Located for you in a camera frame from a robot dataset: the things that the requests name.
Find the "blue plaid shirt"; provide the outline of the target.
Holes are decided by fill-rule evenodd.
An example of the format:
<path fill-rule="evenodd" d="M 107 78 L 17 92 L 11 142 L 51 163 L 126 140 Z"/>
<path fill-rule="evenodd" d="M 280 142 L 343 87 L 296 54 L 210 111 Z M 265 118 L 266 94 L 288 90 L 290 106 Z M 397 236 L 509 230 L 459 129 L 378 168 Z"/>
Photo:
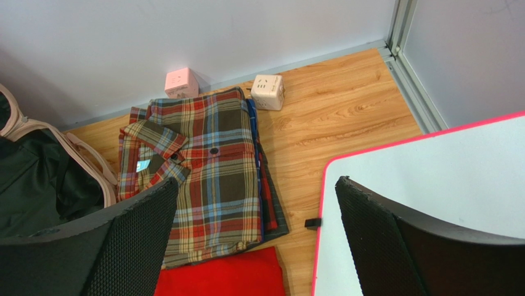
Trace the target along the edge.
<path fill-rule="evenodd" d="M 256 171 L 257 171 L 257 179 L 258 179 L 258 197 L 259 197 L 259 212 L 260 212 L 260 221 L 261 221 L 261 240 L 264 240 L 264 220 L 263 220 L 263 198 L 261 197 L 261 165 L 259 161 L 259 151 L 258 151 L 258 145 L 257 145 L 257 135 L 258 135 L 258 129 L 257 129 L 257 114 L 256 114 L 256 106 L 252 99 L 245 99 L 248 114 L 250 116 L 250 130 L 251 130 L 251 138 L 254 145 L 254 159 L 256 164 Z"/>

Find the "pink suitcase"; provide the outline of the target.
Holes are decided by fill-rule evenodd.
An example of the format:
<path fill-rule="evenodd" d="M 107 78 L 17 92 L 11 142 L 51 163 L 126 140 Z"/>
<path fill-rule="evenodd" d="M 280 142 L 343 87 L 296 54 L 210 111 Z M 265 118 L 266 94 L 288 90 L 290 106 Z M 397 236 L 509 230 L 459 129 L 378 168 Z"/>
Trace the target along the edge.
<path fill-rule="evenodd" d="M 33 236 L 114 205 L 116 185 L 100 153 L 24 116 L 1 86 L 1 238 Z"/>

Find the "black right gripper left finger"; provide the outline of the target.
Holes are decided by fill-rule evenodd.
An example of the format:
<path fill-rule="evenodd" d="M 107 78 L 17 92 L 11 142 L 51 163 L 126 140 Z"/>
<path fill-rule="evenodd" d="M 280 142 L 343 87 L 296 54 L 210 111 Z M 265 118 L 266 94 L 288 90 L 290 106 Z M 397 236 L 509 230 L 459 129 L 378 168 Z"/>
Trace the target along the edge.
<path fill-rule="evenodd" d="M 177 208 L 168 178 L 80 219 L 1 240 L 2 295 L 153 295 Z"/>

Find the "multicolour plaid shirt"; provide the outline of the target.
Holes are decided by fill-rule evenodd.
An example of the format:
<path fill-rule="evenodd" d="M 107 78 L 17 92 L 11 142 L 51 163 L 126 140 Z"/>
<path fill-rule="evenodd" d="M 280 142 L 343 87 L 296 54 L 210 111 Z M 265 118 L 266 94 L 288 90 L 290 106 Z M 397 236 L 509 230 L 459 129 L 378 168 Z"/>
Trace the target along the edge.
<path fill-rule="evenodd" d="M 119 160 L 120 200 L 168 178 L 178 184 L 165 268 L 232 255 L 261 241 L 255 146 L 240 88 L 132 108 L 120 130 Z"/>

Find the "red black plaid shirt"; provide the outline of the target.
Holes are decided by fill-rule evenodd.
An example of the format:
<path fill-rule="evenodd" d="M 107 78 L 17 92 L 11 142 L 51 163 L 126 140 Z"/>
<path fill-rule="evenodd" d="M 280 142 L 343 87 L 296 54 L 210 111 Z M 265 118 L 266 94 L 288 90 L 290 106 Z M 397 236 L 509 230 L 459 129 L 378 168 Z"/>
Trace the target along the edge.
<path fill-rule="evenodd" d="M 262 222 L 264 231 L 273 231 L 277 229 L 277 218 L 274 210 L 274 203 L 272 201 L 272 194 L 269 185 L 269 180 L 263 161 L 259 161 L 260 164 L 260 177 L 261 177 L 261 198 L 262 198 Z"/>

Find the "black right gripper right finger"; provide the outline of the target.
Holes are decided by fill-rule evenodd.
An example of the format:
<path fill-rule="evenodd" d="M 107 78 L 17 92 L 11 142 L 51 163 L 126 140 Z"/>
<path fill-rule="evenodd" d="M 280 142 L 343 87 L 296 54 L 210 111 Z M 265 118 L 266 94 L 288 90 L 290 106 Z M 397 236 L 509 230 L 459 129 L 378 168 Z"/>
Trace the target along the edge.
<path fill-rule="evenodd" d="M 341 220 L 364 295 L 523 295 L 524 240 L 477 231 L 341 176 Z"/>

